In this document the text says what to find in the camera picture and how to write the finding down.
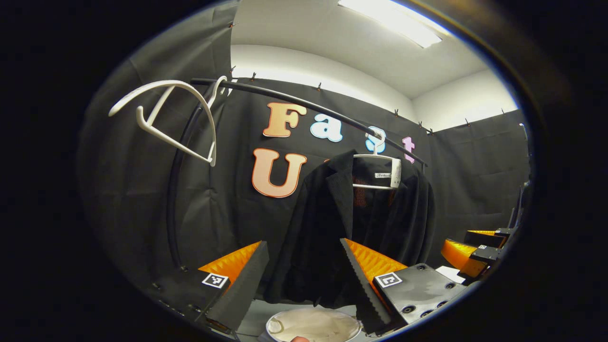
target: ceiling light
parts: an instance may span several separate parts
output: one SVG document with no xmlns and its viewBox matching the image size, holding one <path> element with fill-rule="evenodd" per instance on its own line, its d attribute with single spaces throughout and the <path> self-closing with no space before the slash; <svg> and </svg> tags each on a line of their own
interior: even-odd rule
<svg viewBox="0 0 608 342">
<path fill-rule="evenodd" d="M 448 34 L 447 30 L 437 23 L 393 1 L 340 0 L 338 5 L 379 21 L 387 28 L 410 38 L 422 48 L 441 41 L 441 38 L 430 27 L 437 32 Z"/>
</svg>

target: jacket lapel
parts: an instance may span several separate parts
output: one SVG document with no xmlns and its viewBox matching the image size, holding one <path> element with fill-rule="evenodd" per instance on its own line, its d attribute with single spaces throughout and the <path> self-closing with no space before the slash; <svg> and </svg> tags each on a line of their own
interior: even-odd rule
<svg viewBox="0 0 608 342">
<path fill-rule="evenodd" d="M 344 224 L 347 239 L 353 238 L 353 155 L 355 153 L 355 150 L 350 150 L 328 161 L 328 167 L 336 173 L 325 178 L 327 188 Z"/>
</svg>

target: orange gripper pad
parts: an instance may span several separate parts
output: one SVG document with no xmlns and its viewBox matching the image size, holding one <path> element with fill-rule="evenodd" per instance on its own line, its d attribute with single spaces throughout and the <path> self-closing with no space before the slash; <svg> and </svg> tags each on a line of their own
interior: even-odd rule
<svg viewBox="0 0 608 342">
<path fill-rule="evenodd" d="M 228 288 L 230 288 L 238 278 L 238 275 L 241 274 L 241 271 L 260 243 L 261 241 L 258 241 L 249 246 L 245 246 L 240 250 L 236 250 L 217 259 L 216 261 L 212 261 L 207 265 L 204 265 L 203 267 L 199 268 L 199 270 L 219 274 L 221 276 L 227 276 L 230 279 L 230 286 L 228 286 Z"/>
<path fill-rule="evenodd" d="M 476 249 L 476 246 L 469 246 L 447 239 L 443 243 L 441 255 L 462 273 L 471 277 L 477 277 L 486 268 L 487 263 L 470 258 Z"/>
<path fill-rule="evenodd" d="M 357 259 L 359 266 L 363 270 L 367 281 L 370 282 L 371 287 L 378 297 L 380 297 L 380 293 L 378 293 L 378 290 L 373 284 L 374 277 L 407 268 L 404 264 L 395 261 L 384 254 L 378 253 L 371 248 L 367 248 L 364 245 L 348 239 L 344 240 L 348 243 L 350 250 L 353 252 L 355 259 Z"/>
<path fill-rule="evenodd" d="M 469 232 L 476 232 L 477 234 L 492 235 L 492 236 L 496 233 L 495 231 L 469 231 Z"/>
</svg>

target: white plastic hanger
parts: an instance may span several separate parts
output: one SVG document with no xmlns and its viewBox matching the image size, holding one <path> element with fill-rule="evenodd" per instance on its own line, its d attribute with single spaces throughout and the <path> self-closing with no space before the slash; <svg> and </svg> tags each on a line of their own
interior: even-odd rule
<svg viewBox="0 0 608 342">
<path fill-rule="evenodd" d="M 131 100 L 133 100 L 136 96 L 138 96 L 148 90 L 154 89 L 154 88 L 167 86 L 169 88 L 167 88 L 167 90 L 165 90 L 165 92 L 160 97 L 158 102 L 156 102 L 154 109 L 152 109 L 152 113 L 150 113 L 150 116 L 148 117 L 148 121 L 144 120 L 144 118 L 143 118 L 143 107 L 142 106 L 137 107 L 137 110 L 136 110 L 137 124 L 139 125 L 139 127 L 141 129 L 143 129 L 144 131 L 159 138 L 160 140 L 163 140 L 164 142 L 166 142 L 176 148 L 179 148 L 180 150 L 188 153 L 189 155 L 192 155 L 200 160 L 210 163 L 211 166 L 215 166 L 217 138 L 215 136 L 215 123 L 213 122 L 213 116 L 211 115 L 211 111 L 209 110 L 209 107 L 211 105 L 213 105 L 213 102 L 215 101 L 215 97 L 216 97 L 216 94 L 217 94 L 217 91 L 219 88 L 219 84 L 222 81 L 226 81 L 227 79 L 228 78 L 226 78 L 226 76 L 222 76 L 222 77 L 218 78 L 218 80 L 213 85 L 213 92 L 212 92 L 211 98 L 209 99 L 208 103 L 207 103 L 207 101 L 205 101 L 205 98 L 203 98 L 203 96 L 201 95 L 200 92 L 198 92 L 196 89 L 194 89 L 194 87 L 192 87 L 191 85 L 189 85 L 186 82 L 177 81 L 177 80 L 163 80 L 163 81 L 148 83 L 146 85 L 143 85 L 143 86 L 135 89 L 134 91 L 131 91 L 130 93 L 125 95 L 122 99 L 120 99 L 118 102 L 116 102 L 116 104 L 110 109 L 108 116 L 113 116 L 116 113 L 118 113 L 119 110 L 121 110 L 127 103 L 129 103 Z M 179 142 L 175 141 L 171 137 L 167 136 L 165 133 L 152 127 L 152 123 L 156 119 L 156 116 L 158 115 L 158 112 L 161 110 L 162 105 L 165 103 L 165 101 L 167 100 L 167 97 L 169 97 L 169 94 L 171 94 L 171 92 L 175 89 L 175 87 L 186 89 L 187 91 L 190 91 L 200 101 L 202 108 L 207 113 L 207 117 L 209 118 L 209 122 L 211 123 L 213 142 L 211 143 L 211 148 L 209 149 L 209 155 L 206 158 L 197 154 L 196 152 L 190 150 L 189 148 L 180 144 Z"/>
<path fill-rule="evenodd" d="M 375 159 L 384 159 L 390 160 L 392 162 L 392 169 L 390 172 L 390 187 L 388 186 L 379 186 L 379 185 L 364 185 L 364 184 L 353 184 L 353 187 L 365 187 L 367 189 L 384 189 L 384 190 L 393 190 L 399 187 L 399 183 L 401 181 L 401 160 L 398 158 L 392 158 L 389 156 L 381 156 L 378 154 L 378 147 L 384 143 L 386 137 L 384 134 L 380 133 L 382 139 L 374 144 L 374 154 L 372 155 L 354 155 L 353 158 L 375 158 Z"/>
</svg>

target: clothing rack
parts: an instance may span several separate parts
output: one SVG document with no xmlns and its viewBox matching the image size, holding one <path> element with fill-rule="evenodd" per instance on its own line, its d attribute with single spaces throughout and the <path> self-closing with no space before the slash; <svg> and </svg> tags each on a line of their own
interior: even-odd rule
<svg viewBox="0 0 608 342">
<path fill-rule="evenodd" d="M 214 79 L 198 79 L 198 78 L 194 78 L 190 80 L 190 84 L 192 85 L 212 85 L 216 82 L 217 80 Z M 317 111 L 319 113 L 323 113 L 327 116 L 333 117 L 334 119 L 340 120 L 348 125 L 351 125 L 354 128 L 357 128 L 358 130 L 364 131 L 370 135 L 373 135 L 374 137 L 378 138 L 378 139 L 382 139 L 382 136 L 380 135 L 380 133 L 372 130 L 371 128 L 365 126 L 364 124 L 351 119 L 350 117 L 344 116 L 338 112 L 335 112 L 333 110 L 330 110 L 328 108 L 322 107 L 316 103 L 312 103 L 306 100 L 303 100 L 299 97 L 295 97 L 295 96 L 291 96 L 291 95 L 287 95 L 284 94 L 282 92 L 278 92 L 278 91 L 274 91 L 274 90 L 270 90 L 270 89 L 266 89 L 266 88 L 262 88 L 259 86 L 253 86 L 253 85 L 248 85 L 245 83 L 236 83 L 236 82 L 228 82 L 228 81 L 223 81 L 221 86 L 222 88 L 230 88 L 230 89 L 236 89 L 236 90 L 242 90 L 242 91 L 248 91 L 248 92 L 252 92 L 255 94 L 259 94 L 259 95 L 264 95 L 264 96 L 270 96 L 270 97 L 274 97 L 275 99 L 279 99 L 279 100 L 284 100 L 284 101 L 288 101 L 291 103 L 294 103 L 296 105 L 300 105 L 300 106 L 304 106 L 306 108 L 309 108 L 311 110 Z M 406 155 L 412 157 L 414 160 L 420 162 L 420 164 L 422 165 L 422 173 L 424 174 L 424 167 L 425 166 L 429 166 L 425 161 L 423 161 L 420 157 L 418 157 L 417 155 L 413 154 L 412 152 L 408 151 L 405 149 L 405 147 L 403 147 L 402 145 L 390 140 L 389 138 L 385 137 L 385 142 L 388 145 L 391 145 L 392 147 L 398 149 L 399 151 L 405 153 Z"/>
<path fill-rule="evenodd" d="M 206 101 L 209 101 L 211 97 L 213 87 L 210 86 L 207 88 L 205 93 L 202 95 Z M 212 110 L 217 102 L 214 102 L 210 107 Z M 192 110 L 192 114 L 186 123 L 186 127 L 182 132 L 182 136 L 179 139 L 179 143 L 182 145 L 187 145 L 188 141 L 192 137 L 192 134 L 196 127 L 196 121 L 198 117 L 204 112 L 201 108 L 201 103 L 198 102 L 194 109 Z M 188 268 L 182 263 L 182 258 L 179 254 L 178 248 L 178 238 L 176 232 L 176 219 L 175 219 L 175 208 L 177 206 L 178 200 L 178 182 L 179 182 L 179 172 L 182 169 L 182 162 L 184 160 L 185 153 L 184 151 L 176 148 L 175 156 L 173 157 L 173 163 L 171 165 L 171 172 L 169 173 L 169 184 L 167 186 L 167 210 L 166 210 L 166 219 L 167 219 L 167 241 L 169 243 L 169 253 L 171 254 L 171 259 L 173 261 L 173 265 L 180 269 L 183 272 L 187 272 Z"/>
</svg>

